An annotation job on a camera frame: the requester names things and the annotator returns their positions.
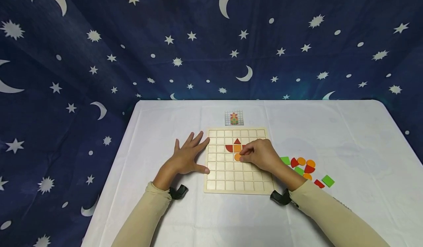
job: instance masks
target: person's left hand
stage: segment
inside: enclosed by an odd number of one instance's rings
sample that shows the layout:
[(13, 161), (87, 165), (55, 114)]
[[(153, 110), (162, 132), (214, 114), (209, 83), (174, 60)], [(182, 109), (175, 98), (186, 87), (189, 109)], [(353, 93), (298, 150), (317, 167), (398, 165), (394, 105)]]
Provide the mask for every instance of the person's left hand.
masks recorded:
[(209, 174), (210, 170), (200, 164), (195, 163), (195, 157), (209, 144), (210, 139), (206, 138), (200, 143), (203, 137), (203, 132), (200, 132), (194, 138), (194, 132), (191, 132), (183, 146), (179, 147), (179, 140), (175, 141), (175, 149), (172, 157), (163, 165), (163, 167), (170, 168), (175, 171), (175, 174), (187, 174), (189, 172), (201, 172)]

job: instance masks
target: white tablecloth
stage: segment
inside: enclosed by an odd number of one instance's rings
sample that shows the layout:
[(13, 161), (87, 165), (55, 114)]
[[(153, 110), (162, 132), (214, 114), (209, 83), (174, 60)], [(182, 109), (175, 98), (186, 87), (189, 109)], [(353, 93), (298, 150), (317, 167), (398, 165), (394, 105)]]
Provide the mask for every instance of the white tablecloth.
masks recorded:
[[(175, 139), (223, 127), (225, 111), (232, 110), (243, 111), (244, 127), (266, 127), (280, 156), (314, 160), (335, 180), (325, 190), (391, 246), (422, 246), (423, 167), (375, 100), (139, 101), (83, 246), (111, 246)], [(280, 207), (261, 195), (206, 194), (197, 173), (178, 184), (189, 192), (170, 205), (154, 246), (330, 246), (293, 205)]]

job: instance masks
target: arm sleeve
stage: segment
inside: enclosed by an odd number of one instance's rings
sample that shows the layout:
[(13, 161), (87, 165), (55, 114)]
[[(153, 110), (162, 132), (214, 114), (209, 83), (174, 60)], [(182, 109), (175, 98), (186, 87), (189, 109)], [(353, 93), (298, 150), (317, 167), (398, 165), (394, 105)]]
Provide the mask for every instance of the arm sleeve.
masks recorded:
[(336, 247), (389, 247), (364, 220), (307, 180), (289, 192), (293, 202), (311, 217)]
[(144, 195), (123, 224), (112, 247), (148, 247), (156, 226), (169, 206), (169, 190), (156, 188), (148, 183)]

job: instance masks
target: green piece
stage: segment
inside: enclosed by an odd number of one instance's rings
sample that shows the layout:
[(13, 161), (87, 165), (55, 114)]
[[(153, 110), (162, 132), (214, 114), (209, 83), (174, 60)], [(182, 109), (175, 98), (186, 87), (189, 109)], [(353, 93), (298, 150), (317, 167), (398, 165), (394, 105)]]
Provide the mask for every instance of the green piece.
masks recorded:
[(290, 165), (290, 160), (289, 160), (289, 157), (288, 156), (286, 156), (286, 157), (281, 157), (281, 160), (286, 164), (286, 165)]
[(329, 177), (329, 175), (323, 177), (322, 182), (325, 183), (328, 187), (331, 187), (335, 183), (335, 181), (331, 177)]
[(300, 167), (295, 167), (295, 169), (294, 169), (294, 171), (295, 172), (297, 172), (298, 174), (300, 174), (301, 176), (304, 174), (304, 170), (303, 169), (301, 169)]

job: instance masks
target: star-patterned fabric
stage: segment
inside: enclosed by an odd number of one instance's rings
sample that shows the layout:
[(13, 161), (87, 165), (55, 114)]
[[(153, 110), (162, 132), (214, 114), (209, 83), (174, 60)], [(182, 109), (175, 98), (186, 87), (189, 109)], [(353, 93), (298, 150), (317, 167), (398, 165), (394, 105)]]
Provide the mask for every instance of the star-patterned fabric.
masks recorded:
[(375, 99), (422, 158), (420, 3), (2, 0), (1, 245), (81, 245), (138, 100)]

